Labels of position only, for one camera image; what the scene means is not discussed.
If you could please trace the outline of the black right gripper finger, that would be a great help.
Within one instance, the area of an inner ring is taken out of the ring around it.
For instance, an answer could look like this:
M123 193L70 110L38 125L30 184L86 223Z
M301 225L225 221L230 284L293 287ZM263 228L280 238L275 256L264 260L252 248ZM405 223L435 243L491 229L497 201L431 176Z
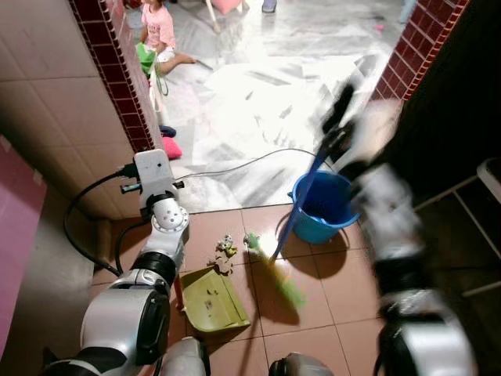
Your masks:
M329 110L329 123L330 125L339 125L341 119L347 114L348 108L351 106L351 101L355 95L358 85L354 80L350 80L341 86L340 93L333 102Z

